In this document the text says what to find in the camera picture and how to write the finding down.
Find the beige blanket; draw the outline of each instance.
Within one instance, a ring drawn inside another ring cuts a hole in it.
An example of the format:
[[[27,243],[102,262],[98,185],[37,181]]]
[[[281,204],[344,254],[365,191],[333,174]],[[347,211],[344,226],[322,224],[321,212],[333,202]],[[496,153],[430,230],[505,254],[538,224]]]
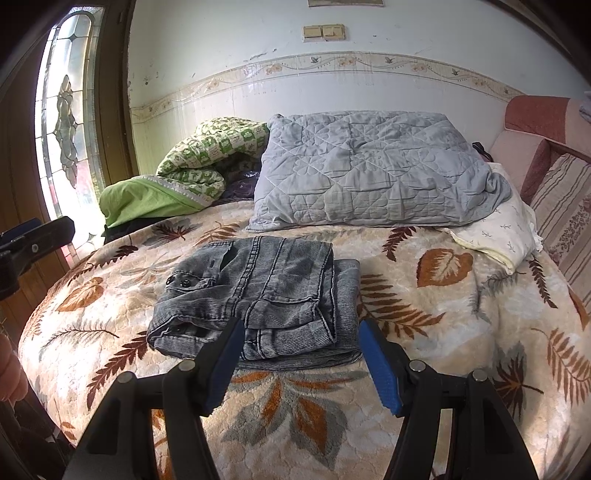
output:
[[[51,418],[75,444],[124,370],[167,372],[178,360],[147,348],[152,307],[195,247],[241,238],[252,202],[177,217],[101,248],[71,270],[31,316],[23,367]],[[565,478],[591,441],[589,318],[545,252],[508,277],[484,254],[430,228],[314,226],[273,235],[332,242],[362,267],[358,312],[410,358],[466,375],[487,368],[541,478]],[[172,479],[164,420],[157,458]],[[450,415],[440,438],[448,441]],[[301,372],[238,371],[203,420],[224,479],[381,479],[402,420],[383,408],[363,360]],[[443,473],[440,442],[433,475]]]

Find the gray quilt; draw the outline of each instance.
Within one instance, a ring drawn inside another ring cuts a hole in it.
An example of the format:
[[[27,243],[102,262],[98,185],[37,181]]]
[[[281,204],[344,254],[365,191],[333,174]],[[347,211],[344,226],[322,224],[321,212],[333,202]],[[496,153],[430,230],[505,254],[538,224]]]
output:
[[[511,196],[445,115],[275,115],[252,231],[294,225],[457,226]]]

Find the finger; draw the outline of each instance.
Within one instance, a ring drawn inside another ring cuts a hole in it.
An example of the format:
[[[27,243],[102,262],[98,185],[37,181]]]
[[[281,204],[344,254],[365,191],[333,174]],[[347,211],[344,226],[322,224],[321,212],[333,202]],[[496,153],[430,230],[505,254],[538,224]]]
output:
[[[0,333],[0,375],[6,369],[11,355],[12,345],[10,340]]]
[[[12,355],[4,373],[0,375],[0,401],[6,401],[14,392],[21,377],[21,364],[16,355]]]
[[[14,392],[12,392],[12,395],[10,395],[10,402],[14,404],[14,402],[22,400],[25,398],[25,395],[27,395],[28,390],[29,380],[27,379],[25,372],[21,369],[21,376],[18,379],[17,387],[14,389]]]

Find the metal screw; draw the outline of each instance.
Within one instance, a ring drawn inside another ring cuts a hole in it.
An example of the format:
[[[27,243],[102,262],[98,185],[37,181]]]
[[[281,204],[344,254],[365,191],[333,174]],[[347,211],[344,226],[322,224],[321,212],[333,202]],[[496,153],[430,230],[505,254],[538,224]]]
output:
[[[195,368],[195,361],[194,360],[183,360],[178,365],[178,369],[181,372],[188,372],[188,371],[192,370],[193,368]]]
[[[123,372],[120,376],[117,377],[117,382],[119,383],[127,383],[134,377],[133,373],[131,372]]]
[[[425,370],[425,362],[421,361],[421,360],[412,360],[408,366],[410,367],[410,370],[412,370],[413,372],[422,372],[423,370]]]
[[[474,370],[472,372],[472,376],[474,377],[474,380],[476,380],[477,382],[484,382],[484,380],[488,379],[488,375],[486,374],[486,372],[480,368]]]

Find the green fabric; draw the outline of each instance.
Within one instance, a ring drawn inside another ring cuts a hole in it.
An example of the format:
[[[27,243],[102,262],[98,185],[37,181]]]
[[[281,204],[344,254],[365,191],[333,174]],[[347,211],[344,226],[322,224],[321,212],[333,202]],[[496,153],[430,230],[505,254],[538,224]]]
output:
[[[156,175],[120,181],[103,191],[99,204],[107,227],[203,210],[226,189],[223,176],[205,167],[238,152],[260,158],[268,140],[267,125],[252,120],[221,117],[199,124],[168,152]]]

